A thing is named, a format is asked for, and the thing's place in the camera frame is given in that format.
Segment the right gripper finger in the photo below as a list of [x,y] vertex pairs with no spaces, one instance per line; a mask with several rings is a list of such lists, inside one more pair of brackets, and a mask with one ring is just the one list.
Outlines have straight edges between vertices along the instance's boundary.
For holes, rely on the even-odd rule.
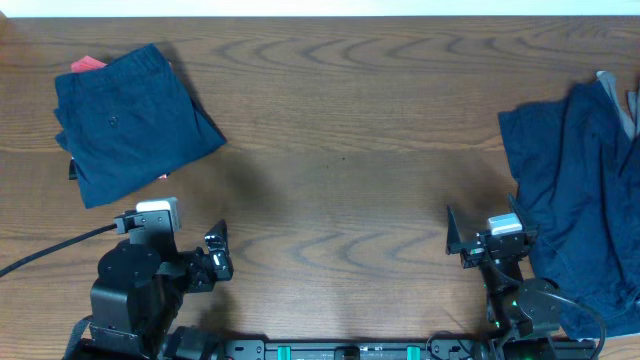
[[507,198],[508,198],[509,208],[511,212],[518,217],[519,222],[522,225],[522,230],[527,231],[529,228],[529,217],[526,214],[525,210],[517,202],[515,196],[512,193],[509,193]]
[[456,219],[451,206],[447,206],[447,238],[446,238],[446,254],[460,254],[463,251],[471,251],[472,249],[479,248],[480,245],[477,240],[463,241]]

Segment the dark blue denim shorts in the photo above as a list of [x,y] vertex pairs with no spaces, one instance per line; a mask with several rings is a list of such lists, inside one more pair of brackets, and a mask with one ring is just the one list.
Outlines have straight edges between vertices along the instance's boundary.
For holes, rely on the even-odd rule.
[[115,202],[226,140],[153,44],[55,79],[59,146],[87,208]]

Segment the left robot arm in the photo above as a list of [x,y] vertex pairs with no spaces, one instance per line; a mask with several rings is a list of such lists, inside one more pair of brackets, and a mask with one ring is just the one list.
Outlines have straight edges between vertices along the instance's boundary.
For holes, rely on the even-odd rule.
[[92,313],[72,329],[65,358],[225,358],[218,336],[172,324],[185,295],[231,280],[227,224],[217,222],[203,247],[180,252],[173,220],[170,210],[130,210],[115,218],[126,238],[100,259],[90,291]]

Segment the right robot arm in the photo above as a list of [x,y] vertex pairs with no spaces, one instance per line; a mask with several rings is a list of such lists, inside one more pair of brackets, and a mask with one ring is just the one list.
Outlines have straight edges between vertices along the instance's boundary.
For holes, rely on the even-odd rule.
[[536,242],[531,224],[513,196],[510,212],[487,220],[471,237],[461,234],[452,207],[447,208],[446,253],[458,254],[465,269],[481,272],[486,290],[487,320],[495,329],[467,346],[470,359],[542,359],[558,357],[551,333],[560,328],[557,288],[547,280],[524,279],[519,262]]

